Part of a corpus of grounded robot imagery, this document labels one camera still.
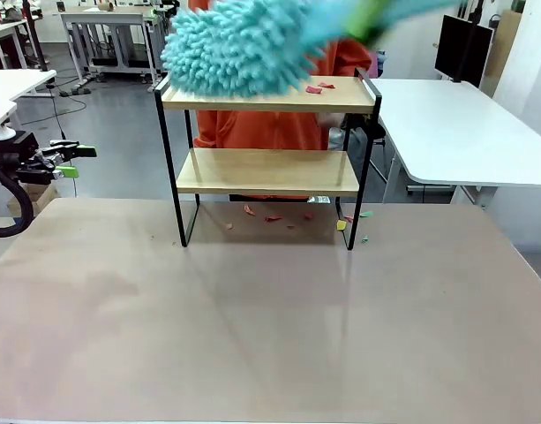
robotic arm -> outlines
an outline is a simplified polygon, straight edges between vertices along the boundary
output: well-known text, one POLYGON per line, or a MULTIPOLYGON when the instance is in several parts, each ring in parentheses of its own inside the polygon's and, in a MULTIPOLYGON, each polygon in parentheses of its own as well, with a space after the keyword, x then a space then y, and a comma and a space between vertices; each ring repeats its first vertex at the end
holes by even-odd
POLYGON ((16 108, 14 102, 0 101, 0 183, 18 200, 21 218, 10 227, 0 228, 0 238, 21 233, 34 219, 33 204, 19 183, 47 186, 53 179, 77 178, 76 168, 60 164, 97 156, 95 148, 71 140, 52 140, 49 148, 39 148, 31 132, 5 126, 16 108))

black monitor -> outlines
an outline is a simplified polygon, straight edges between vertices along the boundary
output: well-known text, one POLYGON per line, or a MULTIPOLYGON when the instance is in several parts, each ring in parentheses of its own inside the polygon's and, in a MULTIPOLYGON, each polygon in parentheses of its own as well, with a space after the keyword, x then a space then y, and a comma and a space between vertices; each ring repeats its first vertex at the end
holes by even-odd
MULTIPOLYGON (((445 15, 440 30, 439 51, 435 62, 437 71, 452 79, 456 78, 471 28, 471 22, 445 15)), ((475 87, 480 87, 491 45, 492 30, 477 26, 462 70, 461 80, 468 81, 475 87)))

person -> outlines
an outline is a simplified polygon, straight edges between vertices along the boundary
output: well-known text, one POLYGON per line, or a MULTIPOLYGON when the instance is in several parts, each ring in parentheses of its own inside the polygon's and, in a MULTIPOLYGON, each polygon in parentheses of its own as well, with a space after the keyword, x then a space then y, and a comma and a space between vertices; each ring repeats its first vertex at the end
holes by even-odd
MULTIPOLYGON (((206 10, 209 0, 189 0, 191 10, 206 10)), ((330 43, 325 57, 316 61, 314 75, 352 77, 356 67, 368 70, 372 59, 353 40, 330 43)), ((329 129, 342 117, 330 114, 198 110, 196 148, 264 148, 327 150, 329 129)))

blue microfiber duster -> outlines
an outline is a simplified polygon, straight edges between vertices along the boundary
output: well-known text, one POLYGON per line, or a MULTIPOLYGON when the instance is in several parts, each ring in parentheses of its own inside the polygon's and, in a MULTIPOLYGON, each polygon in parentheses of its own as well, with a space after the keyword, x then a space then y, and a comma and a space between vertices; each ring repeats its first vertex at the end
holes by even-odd
POLYGON ((224 0, 182 11, 162 52, 174 88, 201 96, 283 95, 328 42, 366 44, 398 20, 457 0, 224 0))

two-tier shelf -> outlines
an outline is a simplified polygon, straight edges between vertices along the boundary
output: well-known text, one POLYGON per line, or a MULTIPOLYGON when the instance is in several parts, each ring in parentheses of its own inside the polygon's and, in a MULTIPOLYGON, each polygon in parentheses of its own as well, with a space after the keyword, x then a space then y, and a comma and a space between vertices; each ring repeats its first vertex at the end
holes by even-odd
POLYGON ((354 221, 345 243, 352 250, 357 235, 358 217, 364 194, 366 174, 370 164, 373 140, 369 136, 364 152, 360 181, 347 155, 351 128, 369 117, 364 131, 378 125, 381 94, 365 71, 357 69, 355 77, 312 77, 309 85, 320 82, 333 84, 335 89, 323 89, 320 95, 292 90, 290 94, 252 99, 205 99, 174 90, 165 78, 155 89, 156 109, 162 131, 164 154, 168 165, 170 186, 182 246, 192 235, 199 208, 199 195, 211 194, 273 194, 282 196, 335 197, 337 214, 343 218, 341 197, 356 197, 354 221), (165 110, 183 110, 190 151, 176 178, 165 110), (347 127, 342 152, 326 150, 264 150, 242 148, 194 148, 190 110, 257 110, 280 112, 346 113, 347 127), (180 193, 195 194, 196 208, 187 228, 180 208, 180 193))

